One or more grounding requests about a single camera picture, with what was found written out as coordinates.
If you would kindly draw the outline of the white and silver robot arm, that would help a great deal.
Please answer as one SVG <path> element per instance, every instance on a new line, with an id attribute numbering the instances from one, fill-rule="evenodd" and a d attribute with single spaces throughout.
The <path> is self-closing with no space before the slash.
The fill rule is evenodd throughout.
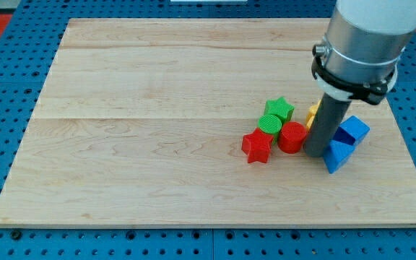
<path id="1" fill-rule="evenodd" d="M 313 47 L 312 75 L 323 103 L 378 105 L 394 87 L 397 64 L 416 31 L 416 0 L 338 0 Z"/>

